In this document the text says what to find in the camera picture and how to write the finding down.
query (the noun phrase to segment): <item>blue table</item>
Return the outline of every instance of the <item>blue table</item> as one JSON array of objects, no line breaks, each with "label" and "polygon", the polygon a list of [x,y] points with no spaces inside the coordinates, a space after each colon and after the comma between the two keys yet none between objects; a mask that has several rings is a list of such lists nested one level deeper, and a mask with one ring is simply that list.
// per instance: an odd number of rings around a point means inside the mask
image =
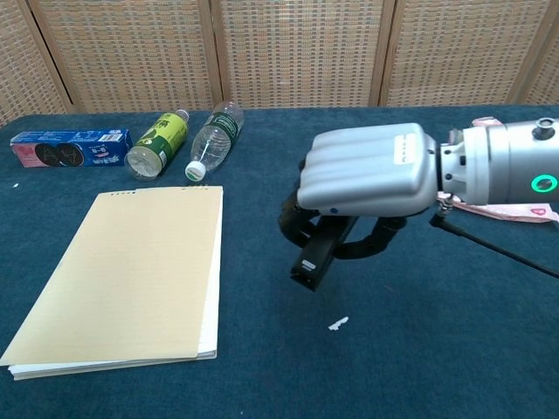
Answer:
[{"label": "blue table", "polygon": [[[22,168],[9,139],[23,130],[127,127],[137,140],[159,113],[38,115],[0,130],[0,347],[8,346],[95,196],[182,185],[194,134],[146,183],[124,168]],[[315,135],[416,121],[438,141],[492,115],[557,116],[559,106],[250,110],[227,162],[218,356],[213,361],[13,381],[0,370],[3,418],[389,418],[559,416],[559,281],[408,222],[373,258],[334,261],[317,292],[288,274],[299,249],[277,218]],[[559,268],[554,223],[451,221]],[[350,239],[370,231],[359,220]],[[345,316],[337,332],[328,326]]]}]

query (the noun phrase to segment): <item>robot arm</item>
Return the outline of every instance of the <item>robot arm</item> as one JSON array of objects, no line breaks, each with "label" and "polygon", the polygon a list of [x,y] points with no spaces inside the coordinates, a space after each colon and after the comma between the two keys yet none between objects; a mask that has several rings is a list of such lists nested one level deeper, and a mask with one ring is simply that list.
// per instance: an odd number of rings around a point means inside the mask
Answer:
[{"label": "robot arm", "polygon": [[[302,249],[292,277],[315,289],[333,258],[383,251],[439,191],[471,205],[559,202],[557,128],[551,118],[470,127],[452,130],[442,144],[414,123],[317,135],[279,220]],[[376,226],[362,241],[344,243],[359,216],[378,217]]]}]

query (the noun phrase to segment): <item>small white scrap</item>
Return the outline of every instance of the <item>small white scrap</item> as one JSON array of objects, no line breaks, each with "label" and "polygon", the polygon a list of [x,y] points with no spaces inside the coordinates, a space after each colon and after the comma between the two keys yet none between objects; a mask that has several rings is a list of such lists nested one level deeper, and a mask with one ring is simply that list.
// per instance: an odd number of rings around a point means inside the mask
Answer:
[{"label": "small white scrap", "polygon": [[330,330],[338,330],[340,328],[341,325],[343,325],[344,323],[347,323],[349,320],[349,317],[346,316],[343,319],[339,319],[338,321],[336,321],[334,324],[328,326],[328,329]]}]

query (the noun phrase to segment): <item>green bottle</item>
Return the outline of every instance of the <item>green bottle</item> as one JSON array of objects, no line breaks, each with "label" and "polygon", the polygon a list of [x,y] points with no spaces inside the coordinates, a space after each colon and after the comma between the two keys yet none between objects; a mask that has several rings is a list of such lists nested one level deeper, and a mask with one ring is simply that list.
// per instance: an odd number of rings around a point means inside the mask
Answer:
[{"label": "green bottle", "polygon": [[155,179],[175,157],[188,133],[189,113],[179,109],[164,113],[130,148],[124,163],[134,177]]}]

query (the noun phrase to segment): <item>green label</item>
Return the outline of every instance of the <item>green label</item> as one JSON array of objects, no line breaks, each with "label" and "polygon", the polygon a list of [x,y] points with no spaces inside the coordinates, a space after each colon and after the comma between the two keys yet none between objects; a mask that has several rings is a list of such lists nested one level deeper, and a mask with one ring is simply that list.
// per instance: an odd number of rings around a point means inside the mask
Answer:
[{"label": "green label", "polygon": [[164,113],[135,145],[156,153],[164,167],[183,144],[187,132],[188,126],[183,118]]},{"label": "green label", "polygon": [[238,134],[237,122],[225,112],[215,112],[211,115],[205,125],[210,125],[212,127],[218,127],[225,131],[229,140],[234,142]]}]

